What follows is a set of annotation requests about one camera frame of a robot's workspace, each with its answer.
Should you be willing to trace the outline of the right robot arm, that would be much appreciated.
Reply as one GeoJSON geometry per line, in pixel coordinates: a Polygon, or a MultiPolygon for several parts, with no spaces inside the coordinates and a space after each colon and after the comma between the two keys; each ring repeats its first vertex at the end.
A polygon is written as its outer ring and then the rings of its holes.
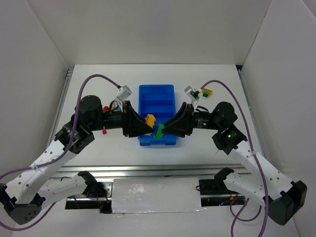
{"type": "Polygon", "coordinates": [[[260,205],[268,203],[268,216],[284,226],[303,207],[307,186],[293,181],[276,169],[259,152],[250,147],[250,140],[234,125],[237,115],[232,104],[220,102],[211,112],[195,112],[192,105],[183,103],[180,110],[163,126],[164,134],[185,137],[193,129],[211,129],[217,149],[235,159],[259,181],[241,177],[231,168],[215,176],[230,191],[240,193],[260,205]]]}

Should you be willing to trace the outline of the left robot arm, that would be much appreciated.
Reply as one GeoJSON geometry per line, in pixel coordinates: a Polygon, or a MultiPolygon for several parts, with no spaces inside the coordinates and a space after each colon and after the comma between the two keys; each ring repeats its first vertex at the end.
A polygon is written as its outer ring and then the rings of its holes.
{"type": "Polygon", "coordinates": [[[80,99],[75,109],[71,120],[57,132],[46,150],[27,169],[19,169],[15,179],[0,186],[3,208],[19,225],[31,222],[43,208],[64,198],[106,194],[104,185],[88,171],[47,184],[59,168],[94,141],[94,131],[121,128],[126,137],[153,132],[129,101],[123,102],[121,111],[104,112],[99,97],[88,95],[80,99]]]}

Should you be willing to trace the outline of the green rounded lego brick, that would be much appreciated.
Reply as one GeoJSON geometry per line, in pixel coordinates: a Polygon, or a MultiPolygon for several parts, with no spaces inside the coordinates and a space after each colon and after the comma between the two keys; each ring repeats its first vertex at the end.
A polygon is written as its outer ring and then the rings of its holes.
{"type": "Polygon", "coordinates": [[[162,130],[164,129],[164,124],[159,124],[158,125],[158,128],[157,128],[157,130],[156,130],[156,133],[154,134],[154,138],[155,139],[161,139],[161,138],[163,138],[163,132],[162,132],[162,130]]]}

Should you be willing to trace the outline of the yellow striped lego brick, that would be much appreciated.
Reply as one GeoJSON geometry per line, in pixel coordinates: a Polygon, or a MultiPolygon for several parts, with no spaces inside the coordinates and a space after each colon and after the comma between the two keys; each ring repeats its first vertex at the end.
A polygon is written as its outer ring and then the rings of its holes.
{"type": "Polygon", "coordinates": [[[212,94],[213,94],[213,91],[212,91],[212,90],[209,90],[209,89],[207,89],[207,88],[203,88],[203,89],[202,89],[202,93],[203,93],[203,94],[212,95],[212,94]]]}

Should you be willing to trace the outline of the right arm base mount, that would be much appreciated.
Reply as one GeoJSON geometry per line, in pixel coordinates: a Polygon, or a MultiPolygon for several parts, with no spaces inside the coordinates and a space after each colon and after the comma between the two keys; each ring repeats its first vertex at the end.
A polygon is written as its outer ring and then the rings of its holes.
{"type": "Polygon", "coordinates": [[[243,195],[230,191],[226,186],[215,179],[200,179],[196,190],[200,193],[202,207],[243,205],[243,195]]]}

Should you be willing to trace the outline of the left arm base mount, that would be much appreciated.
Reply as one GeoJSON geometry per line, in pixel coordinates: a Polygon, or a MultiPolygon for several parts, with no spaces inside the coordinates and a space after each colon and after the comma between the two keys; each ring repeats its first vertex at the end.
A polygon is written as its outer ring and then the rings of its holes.
{"type": "Polygon", "coordinates": [[[94,194],[78,194],[66,199],[66,210],[96,210],[102,214],[112,214],[113,182],[103,182],[103,187],[94,194]]]}

